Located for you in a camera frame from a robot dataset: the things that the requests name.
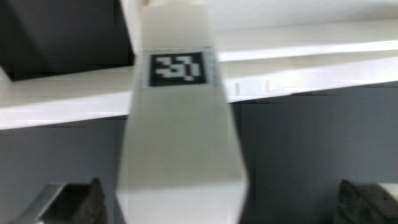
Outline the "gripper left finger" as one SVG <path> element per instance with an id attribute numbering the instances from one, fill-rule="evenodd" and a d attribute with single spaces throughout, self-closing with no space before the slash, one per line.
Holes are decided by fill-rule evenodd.
<path id="1" fill-rule="evenodd" d="M 107 224 L 100 179 L 89 183 L 50 183 L 11 224 Z"/>

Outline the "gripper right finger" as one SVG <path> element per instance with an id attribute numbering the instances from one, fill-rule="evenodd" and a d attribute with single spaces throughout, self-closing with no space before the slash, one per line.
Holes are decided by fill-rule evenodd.
<path id="1" fill-rule="evenodd" d="M 332 224 L 398 224 L 398 183 L 341 181 Z"/>

